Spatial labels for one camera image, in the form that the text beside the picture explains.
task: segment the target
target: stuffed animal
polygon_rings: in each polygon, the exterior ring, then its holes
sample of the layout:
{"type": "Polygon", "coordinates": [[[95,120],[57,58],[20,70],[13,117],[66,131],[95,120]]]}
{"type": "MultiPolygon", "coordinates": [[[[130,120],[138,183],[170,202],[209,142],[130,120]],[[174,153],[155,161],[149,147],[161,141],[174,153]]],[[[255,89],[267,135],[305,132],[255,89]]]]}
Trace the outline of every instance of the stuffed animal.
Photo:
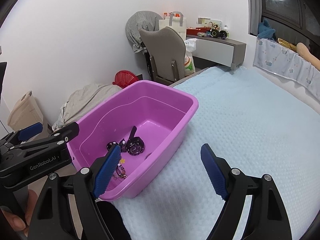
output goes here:
{"type": "Polygon", "coordinates": [[[276,32],[275,29],[271,29],[269,21],[267,19],[263,20],[263,23],[258,24],[258,38],[262,39],[269,39],[269,40],[274,40],[272,38],[273,34],[276,32]]]}
{"type": "Polygon", "coordinates": [[[313,65],[317,70],[320,71],[320,60],[313,56],[308,48],[301,42],[297,44],[297,53],[304,60],[308,61],[313,65]]]}

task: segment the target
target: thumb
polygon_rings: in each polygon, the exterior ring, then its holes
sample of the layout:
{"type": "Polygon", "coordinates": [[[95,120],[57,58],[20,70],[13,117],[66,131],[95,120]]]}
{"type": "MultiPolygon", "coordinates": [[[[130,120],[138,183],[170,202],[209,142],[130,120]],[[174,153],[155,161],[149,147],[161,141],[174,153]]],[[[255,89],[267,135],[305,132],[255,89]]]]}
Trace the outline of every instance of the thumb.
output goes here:
{"type": "Polygon", "coordinates": [[[22,231],[23,229],[26,228],[26,224],[17,215],[14,215],[12,213],[9,213],[3,210],[2,210],[2,213],[14,231],[22,231]]]}

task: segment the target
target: grey chair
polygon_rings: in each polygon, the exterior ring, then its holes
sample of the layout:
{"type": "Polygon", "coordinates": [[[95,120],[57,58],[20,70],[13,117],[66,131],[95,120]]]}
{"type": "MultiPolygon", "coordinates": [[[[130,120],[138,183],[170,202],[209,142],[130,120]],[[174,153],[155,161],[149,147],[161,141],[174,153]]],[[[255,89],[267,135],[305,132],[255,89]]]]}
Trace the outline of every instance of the grey chair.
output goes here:
{"type": "Polygon", "coordinates": [[[154,81],[169,86],[184,78],[186,46],[179,34],[169,27],[139,33],[150,54],[154,81]]]}

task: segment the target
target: watch face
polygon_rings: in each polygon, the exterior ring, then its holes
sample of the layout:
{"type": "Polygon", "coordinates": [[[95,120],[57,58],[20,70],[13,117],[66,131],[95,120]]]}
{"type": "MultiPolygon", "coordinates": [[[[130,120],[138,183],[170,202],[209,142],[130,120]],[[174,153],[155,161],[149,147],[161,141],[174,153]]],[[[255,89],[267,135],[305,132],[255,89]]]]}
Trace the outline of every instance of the watch face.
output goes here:
{"type": "Polygon", "coordinates": [[[141,152],[141,146],[140,145],[133,145],[130,148],[130,152],[133,154],[139,154],[141,152]]]}

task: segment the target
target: covered fan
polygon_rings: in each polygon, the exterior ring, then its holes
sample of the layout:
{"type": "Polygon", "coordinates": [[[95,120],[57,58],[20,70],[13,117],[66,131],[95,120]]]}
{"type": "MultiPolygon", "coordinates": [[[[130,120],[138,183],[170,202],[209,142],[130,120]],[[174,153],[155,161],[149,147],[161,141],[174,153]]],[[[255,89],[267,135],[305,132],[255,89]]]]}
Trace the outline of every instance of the covered fan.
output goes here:
{"type": "Polygon", "coordinates": [[[159,31],[159,20],[162,20],[162,17],[151,11],[139,11],[129,18],[125,26],[125,33],[129,41],[133,43],[132,48],[135,53],[143,50],[139,30],[159,31]]]}

